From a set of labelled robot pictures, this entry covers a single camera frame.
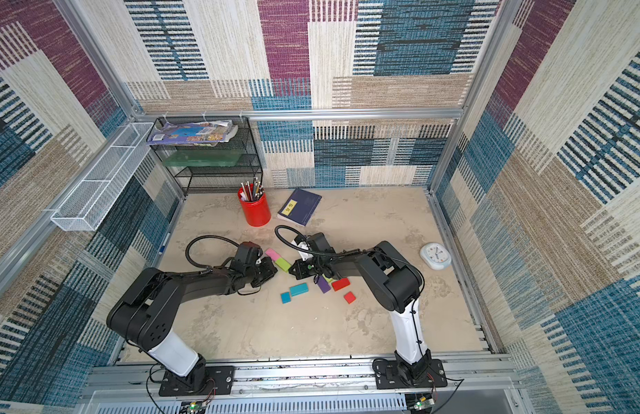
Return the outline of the pink long block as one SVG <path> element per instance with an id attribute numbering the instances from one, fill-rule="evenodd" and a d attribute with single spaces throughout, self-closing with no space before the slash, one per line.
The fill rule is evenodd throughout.
<path id="1" fill-rule="evenodd" d="M 276 262 L 278 259 L 281 258 L 281 256 L 276 251 L 274 251 L 272 248 L 268 248 L 265 251 L 265 255 L 268 256 L 273 262 Z"/>

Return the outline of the light green long block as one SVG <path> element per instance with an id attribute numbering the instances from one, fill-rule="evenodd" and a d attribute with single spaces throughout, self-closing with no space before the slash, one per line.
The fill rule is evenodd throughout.
<path id="1" fill-rule="evenodd" d="M 284 259 L 283 257 L 279 257 L 277 258 L 275 261 L 275 264 L 281 269 L 283 270 L 285 273 L 288 273 L 290 271 L 291 268 L 291 264 Z"/>

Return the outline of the teal long block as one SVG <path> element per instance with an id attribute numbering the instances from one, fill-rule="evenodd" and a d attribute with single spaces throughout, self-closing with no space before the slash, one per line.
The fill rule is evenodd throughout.
<path id="1" fill-rule="evenodd" d="M 308 285 L 306 283 L 301 283 L 301 284 L 298 284 L 296 286 L 292 286 L 289 289 L 289 293 L 290 293 L 290 295 L 292 297 L 296 297 L 296 296 L 299 296 L 301 294 L 308 293 L 308 292 L 309 292 L 309 287 L 308 287 Z"/>

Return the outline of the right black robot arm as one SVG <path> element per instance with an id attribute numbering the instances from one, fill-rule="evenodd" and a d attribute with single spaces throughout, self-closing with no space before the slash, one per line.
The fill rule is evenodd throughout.
<path id="1" fill-rule="evenodd" d="M 377 302 L 390 312 L 395 355 L 401 364 L 413 367 L 431 359 L 419 317 L 424 276 L 391 243 L 382 241 L 373 248 L 337 252 L 323 233 L 305 236 L 288 226 L 279 226 L 274 232 L 285 246 L 311 257 L 305 265 L 295 262 L 294 270 L 336 280 L 363 278 Z"/>

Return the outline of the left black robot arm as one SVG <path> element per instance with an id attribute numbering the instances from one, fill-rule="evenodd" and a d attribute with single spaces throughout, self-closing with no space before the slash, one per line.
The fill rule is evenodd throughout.
<path id="1" fill-rule="evenodd" d="M 229 296 L 246 286 L 258 290 L 278 272 L 272 259 L 250 241 L 218 266 L 190 261 L 197 272 L 144 269 L 113 306 L 107 326 L 180 379 L 200 375 L 202 357 L 174 333 L 180 305 L 198 298 Z"/>

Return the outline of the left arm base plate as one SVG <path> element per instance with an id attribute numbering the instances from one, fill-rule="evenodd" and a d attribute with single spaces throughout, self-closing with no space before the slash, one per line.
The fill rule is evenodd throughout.
<path id="1" fill-rule="evenodd" d="M 166 370 L 158 394 L 160 397 L 230 395 L 234 377 L 235 366 L 206 366 L 203 373 L 198 368 L 186 377 Z"/>

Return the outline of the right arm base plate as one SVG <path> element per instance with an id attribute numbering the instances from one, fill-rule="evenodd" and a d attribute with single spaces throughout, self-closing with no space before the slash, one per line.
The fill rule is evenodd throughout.
<path id="1" fill-rule="evenodd" d="M 422 359 L 413 365 L 406 362 L 375 358 L 372 361 L 378 389 L 445 388 L 448 380 L 439 359 Z"/>

